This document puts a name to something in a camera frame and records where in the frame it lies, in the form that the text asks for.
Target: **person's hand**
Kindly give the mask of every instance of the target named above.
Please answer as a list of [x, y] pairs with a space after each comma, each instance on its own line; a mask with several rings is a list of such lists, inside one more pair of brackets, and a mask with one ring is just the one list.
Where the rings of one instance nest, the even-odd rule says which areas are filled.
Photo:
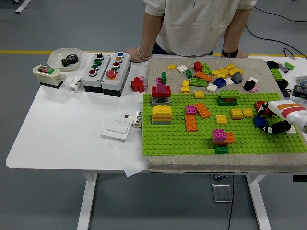
[[125, 53], [130, 53], [132, 62], [145, 62], [145, 60], [140, 59], [138, 55], [138, 48], [132, 47], [126, 50]]
[[247, 58], [249, 56], [249, 54], [244, 54], [242, 49], [239, 49], [238, 50], [238, 55], [235, 57], [235, 58]]

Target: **gray floor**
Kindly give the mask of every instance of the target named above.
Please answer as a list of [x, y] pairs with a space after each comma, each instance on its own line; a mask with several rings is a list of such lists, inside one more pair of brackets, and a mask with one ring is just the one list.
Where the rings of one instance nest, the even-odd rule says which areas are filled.
[[[123, 51], [141, 40], [142, 0], [32, 0], [21, 14], [0, 1], [0, 50]], [[306, 20], [306, 0], [258, 0], [257, 7]], [[307, 54], [307, 23], [253, 10], [249, 29], [286, 42]], [[287, 47], [244, 31], [241, 48], [251, 54], [282, 54]], [[215, 52], [221, 52], [222, 44]], [[40, 87], [32, 68], [49, 55], [0, 53], [0, 229], [75, 230], [85, 179], [70, 172], [11, 171], [5, 165], [18, 131]], [[227, 229], [230, 204], [217, 204], [208, 175], [102, 174], [98, 178], [90, 229]], [[306, 183], [289, 175], [268, 175], [260, 183], [273, 230], [304, 230]], [[231, 229], [256, 230], [257, 221], [244, 176], [235, 176]]]

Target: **bracelet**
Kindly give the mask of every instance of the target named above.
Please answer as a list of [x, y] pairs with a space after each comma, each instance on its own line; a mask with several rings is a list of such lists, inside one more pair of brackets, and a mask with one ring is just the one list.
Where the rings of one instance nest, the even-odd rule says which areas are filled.
[[239, 48], [236, 49], [235, 52], [228, 54], [228, 53], [225, 53], [224, 50], [222, 49], [222, 54], [227, 58], [235, 58], [238, 55], [238, 51], [239, 51]]
[[143, 57], [140, 53], [140, 48], [138, 48], [138, 56], [140, 59], [144, 60], [144, 61], [148, 61], [149, 59], [151, 59], [153, 57], [153, 53], [151, 53], [148, 57]]

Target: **table leg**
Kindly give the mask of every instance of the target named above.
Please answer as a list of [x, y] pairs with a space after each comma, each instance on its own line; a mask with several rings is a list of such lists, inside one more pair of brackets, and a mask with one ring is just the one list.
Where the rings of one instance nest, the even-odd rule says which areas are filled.
[[271, 230], [268, 215], [265, 210], [261, 191], [258, 184], [264, 177], [265, 175], [258, 175], [255, 179], [253, 179], [252, 175], [246, 175], [250, 195], [254, 204], [259, 230]]
[[83, 173], [83, 175], [86, 178], [86, 184], [77, 230], [88, 230], [97, 180], [97, 173]]

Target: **control box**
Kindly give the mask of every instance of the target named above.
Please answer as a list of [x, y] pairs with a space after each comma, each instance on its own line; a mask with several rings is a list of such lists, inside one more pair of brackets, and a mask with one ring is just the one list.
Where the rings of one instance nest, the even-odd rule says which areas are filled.
[[39, 65], [33, 68], [33, 73], [37, 76], [41, 85], [46, 85], [53, 88], [59, 88], [63, 83], [59, 76], [59, 69]]
[[294, 97], [307, 98], [307, 88], [299, 85], [294, 85], [293, 94]]
[[130, 53], [115, 52], [110, 60], [101, 85], [105, 95], [120, 97], [130, 68]]
[[93, 56], [82, 77], [85, 91], [103, 93], [101, 79], [106, 71], [110, 59], [110, 55], [103, 55], [101, 53]]

